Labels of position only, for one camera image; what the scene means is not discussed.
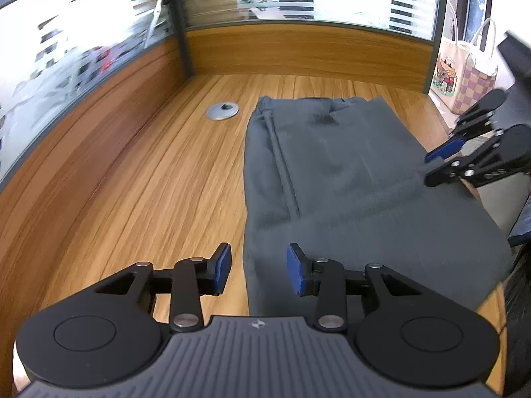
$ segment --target bag handle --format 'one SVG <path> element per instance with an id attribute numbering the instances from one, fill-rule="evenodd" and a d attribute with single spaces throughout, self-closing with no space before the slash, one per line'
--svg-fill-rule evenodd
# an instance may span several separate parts
<path id="1" fill-rule="evenodd" d="M 450 3 L 448 0 L 446 1 L 446 8 L 447 10 L 450 9 L 450 13 L 452 14 L 453 18 L 453 44 L 457 46 L 457 15 L 456 10 L 453 8 L 452 3 Z"/>
<path id="2" fill-rule="evenodd" d="M 483 23 L 481 24 L 481 27 L 479 27 L 477 31 L 475 32 L 470 43 L 472 45 L 476 44 L 477 38 L 480 36 L 480 32 L 483 31 L 483 29 L 485 28 L 485 25 L 487 25 L 488 23 L 492 25 L 492 30 L 494 31 L 494 39 L 492 41 L 492 48 L 491 48 L 491 55 L 490 55 L 490 58 L 492 58 L 492 55 L 494 54 L 494 43 L 496 42 L 496 23 L 494 22 L 494 19 L 492 18 L 485 19 L 485 21 L 483 21 Z"/>

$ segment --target circular cap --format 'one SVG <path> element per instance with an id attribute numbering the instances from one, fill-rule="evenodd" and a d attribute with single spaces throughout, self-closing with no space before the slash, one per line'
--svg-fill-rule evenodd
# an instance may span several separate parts
<path id="1" fill-rule="evenodd" d="M 225 120 L 238 113 L 240 107 L 236 103 L 221 102 L 206 110 L 206 116 L 214 121 Z"/>
<path id="2" fill-rule="evenodd" d="M 199 318 L 195 314 L 183 313 L 175 316 L 173 323 L 178 327 L 192 327 L 199 323 Z"/>
<path id="3" fill-rule="evenodd" d="M 343 326 L 344 320 L 335 315 L 326 315 L 319 318 L 318 323 L 326 329 L 336 329 Z"/>
<path id="4" fill-rule="evenodd" d="M 463 333 L 454 323 L 436 317 L 419 317 L 402 326 L 402 338 L 424 352 L 445 352 L 459 345 Z"/>
<path id="5" fill-rule="evenodd" d="M 80 334 L 87 328 L 90 334 Z M 63 321 L 54 331 L 55 341 L 67 350 L 86 352 L 110 343 L 116 335 L 112 321 L 96 316 L 79 316 Z"/>
<path id="6" fill-rule="evenodd" d="M 451 302 L 384 303 L 356 331 L 355 343 L 382 375 L 420 388 L 484 381 L 496 362 L 499 339 L 481 316 Z"/>
<path id="7" fill-rule="evenodd" d="M 108 385 L 139 372 L 160 343 L 160 326 L 127 296 L 90 291 L 36 313 L 17 334 L 29 378 L 73 389 Z"/>

